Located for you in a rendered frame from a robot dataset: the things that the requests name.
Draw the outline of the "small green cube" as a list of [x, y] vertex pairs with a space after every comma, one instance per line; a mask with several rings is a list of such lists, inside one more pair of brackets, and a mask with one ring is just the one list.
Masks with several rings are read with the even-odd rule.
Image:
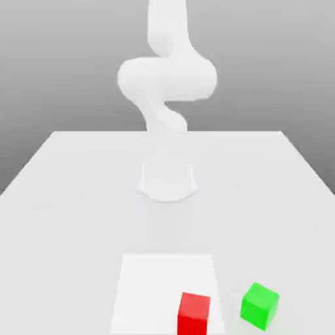
[[280, 295], [259, 283], [253, 283], [241, 301], [240, 317], [265, 331], [275, 317]]

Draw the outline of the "small red cube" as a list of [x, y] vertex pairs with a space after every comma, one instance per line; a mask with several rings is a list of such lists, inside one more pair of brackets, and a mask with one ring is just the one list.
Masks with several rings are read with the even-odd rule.
[[177, 314], [177, 335], [207, 335], [209, 296], [182, 293]]

